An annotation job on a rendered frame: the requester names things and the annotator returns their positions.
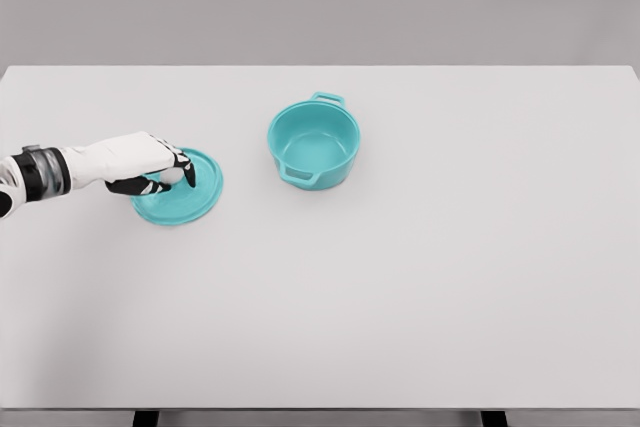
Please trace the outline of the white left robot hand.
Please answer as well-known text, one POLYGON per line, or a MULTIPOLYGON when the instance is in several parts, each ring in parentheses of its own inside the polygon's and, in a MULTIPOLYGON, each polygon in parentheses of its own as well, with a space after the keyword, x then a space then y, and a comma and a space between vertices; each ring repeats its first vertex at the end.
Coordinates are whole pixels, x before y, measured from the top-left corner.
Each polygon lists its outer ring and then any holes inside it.
POLYGON ((172 183, 150 174, 177 169, 191 188, 196 172, 184 150, 147 132, 114 137, 95 144, 101 166, 99 178, 113 194, 146 196, 169 192, 172 183))

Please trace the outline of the teal pot lid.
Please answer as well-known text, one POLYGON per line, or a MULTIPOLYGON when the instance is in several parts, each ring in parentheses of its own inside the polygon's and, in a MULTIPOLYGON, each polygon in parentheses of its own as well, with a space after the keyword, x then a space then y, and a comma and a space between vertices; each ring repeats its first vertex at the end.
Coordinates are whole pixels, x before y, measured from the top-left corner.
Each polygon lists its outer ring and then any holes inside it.
POLYGON ((184 148, 196 173, 196 187, 191 188, 184 177, 168 192, 132 196, 137 214, 148 222, 161 226, 177 226, 205 215, 218 201, 223 190, 223 174, 218 163, 197 149, 184 148))

